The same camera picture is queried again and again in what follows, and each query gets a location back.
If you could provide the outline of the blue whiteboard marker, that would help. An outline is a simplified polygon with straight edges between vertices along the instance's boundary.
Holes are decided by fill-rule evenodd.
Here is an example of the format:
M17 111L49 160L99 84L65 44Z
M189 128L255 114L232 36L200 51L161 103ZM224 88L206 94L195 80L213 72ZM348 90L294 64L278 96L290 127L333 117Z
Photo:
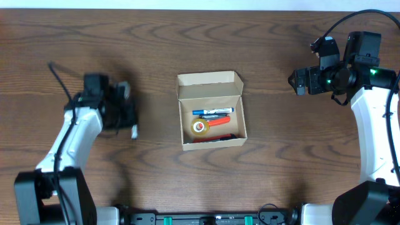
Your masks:
M233 112L234 112L234 108L233 107L227 107L227 108L217 108L217 109L193 110L192 114L193 115L229 114L229 113L233 113Z

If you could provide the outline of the red stapler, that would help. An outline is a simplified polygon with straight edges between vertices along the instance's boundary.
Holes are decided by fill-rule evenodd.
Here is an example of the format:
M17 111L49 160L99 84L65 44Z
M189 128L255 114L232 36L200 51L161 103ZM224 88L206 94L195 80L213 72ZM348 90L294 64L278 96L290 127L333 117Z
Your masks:
M209 127L213 127L228 123L231 120L231 117L227 115L220 116L215 114L202 116L201 119L205 120Z

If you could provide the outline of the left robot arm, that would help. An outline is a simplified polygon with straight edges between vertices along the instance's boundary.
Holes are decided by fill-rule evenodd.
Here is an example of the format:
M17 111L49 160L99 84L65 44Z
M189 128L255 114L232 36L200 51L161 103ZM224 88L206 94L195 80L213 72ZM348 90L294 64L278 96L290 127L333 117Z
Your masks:
M84 178L90 150L105 130L131 130L138 117L127 81L110 83L105 74L85 74L84 89L64 107L62 128L35 170L14 182L21 224L124 224L117 207L97 207Z

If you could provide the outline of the yellow tape roll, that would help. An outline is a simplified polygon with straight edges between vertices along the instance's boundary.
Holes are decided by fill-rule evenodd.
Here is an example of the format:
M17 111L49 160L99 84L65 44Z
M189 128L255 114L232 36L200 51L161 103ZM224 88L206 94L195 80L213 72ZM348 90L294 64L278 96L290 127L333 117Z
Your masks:
M209 123L205 119L194 119L190 125L191 132L194 135L202 136L209 132Z

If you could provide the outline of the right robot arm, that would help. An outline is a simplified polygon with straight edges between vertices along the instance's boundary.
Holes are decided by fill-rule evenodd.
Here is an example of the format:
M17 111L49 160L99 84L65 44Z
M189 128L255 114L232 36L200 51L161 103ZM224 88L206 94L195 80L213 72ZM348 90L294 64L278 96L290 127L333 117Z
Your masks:
M297 69L288 83L300 96L345 95L356 118L359 184L332 204L303 204L299 224L399 224L399 75L381 68L381 35L349 33L345 53L323 36L311 44L319 65Z

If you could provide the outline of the black marker pen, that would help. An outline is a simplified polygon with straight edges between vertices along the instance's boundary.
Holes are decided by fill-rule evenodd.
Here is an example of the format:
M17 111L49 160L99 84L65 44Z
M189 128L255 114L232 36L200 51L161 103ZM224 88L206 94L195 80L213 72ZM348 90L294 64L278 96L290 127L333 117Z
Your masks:
M138 138L138 125L135 124L132 126L131 129L131 139L135 140Z

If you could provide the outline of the red utility knife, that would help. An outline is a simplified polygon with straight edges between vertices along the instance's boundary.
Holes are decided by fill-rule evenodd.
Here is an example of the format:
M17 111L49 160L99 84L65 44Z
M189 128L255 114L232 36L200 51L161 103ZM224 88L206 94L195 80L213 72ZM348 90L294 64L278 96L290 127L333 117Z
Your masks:
M227 141L230 139L237 139L235 134L223 134L220 136L202 138L202 139L195 139L193 143L208 143L208 142L216 142L216 141Z

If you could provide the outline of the cardboard box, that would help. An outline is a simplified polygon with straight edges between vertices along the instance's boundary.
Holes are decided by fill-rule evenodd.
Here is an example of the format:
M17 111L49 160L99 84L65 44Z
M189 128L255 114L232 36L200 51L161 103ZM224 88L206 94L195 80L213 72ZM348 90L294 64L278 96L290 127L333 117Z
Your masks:
M179 74L176 92L179 104L181 144L185 151L242 146L247 138L242 101L244 83L235 71ZM207 115L193 115L193 110L234 108L227 115L231 120L219 126L209 127L202 136L194 135L190 125L194 119ZM223 134L235 134L237 139L216 142L193 143L195 139L210 138Z

